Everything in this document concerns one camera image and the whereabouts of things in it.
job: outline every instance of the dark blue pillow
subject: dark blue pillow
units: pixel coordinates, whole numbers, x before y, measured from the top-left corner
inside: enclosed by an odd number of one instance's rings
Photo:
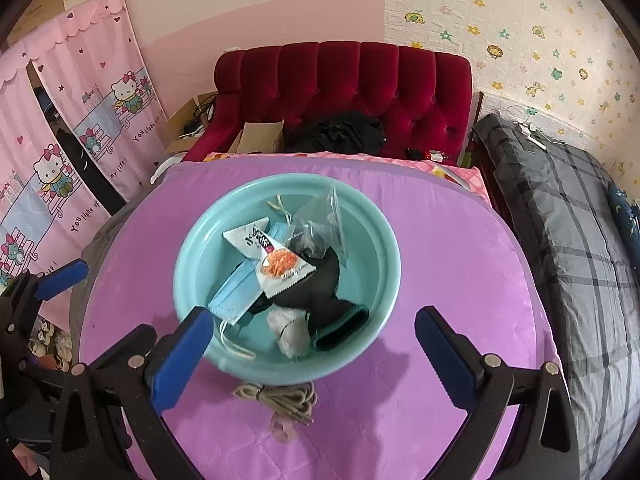
[[[611,208],[616,227],[620,232],[626,254],[629,256],[636,277],[640,281],[640,209],[636,204],[629,205],[626,193],[611,181],[607,187],[607,201]]]

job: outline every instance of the green cuff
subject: green cuff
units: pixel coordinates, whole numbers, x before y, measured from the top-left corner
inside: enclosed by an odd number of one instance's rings
[[[326,352],[343,343],[369,320],[369,309],[352,304],[337,320],[319,328],[311,335],[311,348]]]

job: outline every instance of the plaid blanket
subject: plaid blanket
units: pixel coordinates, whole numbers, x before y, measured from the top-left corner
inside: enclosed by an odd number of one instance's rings
[[[638,283],[589,153],[524,138],[489,115],[474,127],[495,165],[514,230],[554,333],[572,401],[580,476],[599,480],[640,416]]]

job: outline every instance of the purple bed sheet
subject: purple bed sheet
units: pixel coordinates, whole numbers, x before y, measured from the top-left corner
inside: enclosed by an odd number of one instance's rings
[[[517,367],[559,362],[522,251],[500,217],[443,179],[389,164],[319,158],[232,158],[174,166],[121,229],[87,305],[80,358],[91,362],[140,323],[178,325],[172,276],[180,245],[204,210],[232,189],[277,173],[318,173],[367,195],[400,247],[401,286],[381,336],[342,370],[316,381],[315,422],[282,444],[272,413],[232,396],[239,382],[202,360],[164,420],[206,479],[422,479],[465,418],[453,407],[414,335],[433,304],[480,352]],[[504,447],[509,408],[476,478]],[[130,456],[153,478],[139,449]]]

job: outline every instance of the clear plastic bag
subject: clear plastic bag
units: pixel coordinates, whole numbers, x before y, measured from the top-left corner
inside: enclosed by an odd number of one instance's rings
[[[284,244],[304,259],[322,258],[331,247],[338,255],[340,264],[346,266],[347,251],[338,192],[333,184],[293,215]]]

